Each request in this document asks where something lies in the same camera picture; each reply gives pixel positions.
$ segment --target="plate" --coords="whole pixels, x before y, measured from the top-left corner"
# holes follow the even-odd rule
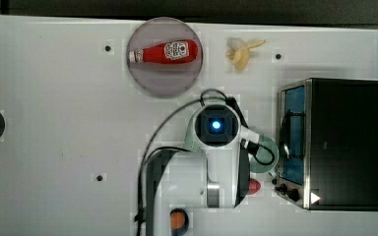
[[[137,48],[192,39],[198,46],[197,58],[178,65],[157,63],[130,63],[128,54]],[[173,18],[155,18],[142,24],[131,36],[125,54],[128,69],[134,81],[147,93],[158,97],[177,96],[191,88],[202,69],[203,50],[198,35],[185,23]]]

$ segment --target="ketchup label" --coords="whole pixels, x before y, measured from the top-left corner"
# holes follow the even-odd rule
[[[177,60],[189,56],[188,43],[172,41],[164,46],[164,55],[170,60]]]

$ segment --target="table surface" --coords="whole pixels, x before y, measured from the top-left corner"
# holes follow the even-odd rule
[[[141,23],[0,16],[0,235],[134,235],[147,139],[203,89],[234,95],[249,126],[274,138],[281,86],[378,80],[378,30],[189,24],[204,46],[199,79],[178,97],[153,98],[124,61]],[[224,57],[230,37],[267,40],[241,73]],[[155,146],[181,145],[197,108],[173,118]],[[262,189],[241,206],[194,212],[198,235],[378,235],[378,212],[304,211],[278,197],[267,174],[252,177]]]

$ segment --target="black microwave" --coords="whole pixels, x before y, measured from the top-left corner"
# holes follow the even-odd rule
[[[378,211],[378,81],[281,88],[278,195],[310,210]]]

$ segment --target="red ketchup bottle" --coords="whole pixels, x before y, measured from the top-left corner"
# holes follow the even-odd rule
[[[133,63],[152,62],[182,64],[196,59],[198,46],[191,39],[170,41],[149,48],[130,51],[128,59]]]

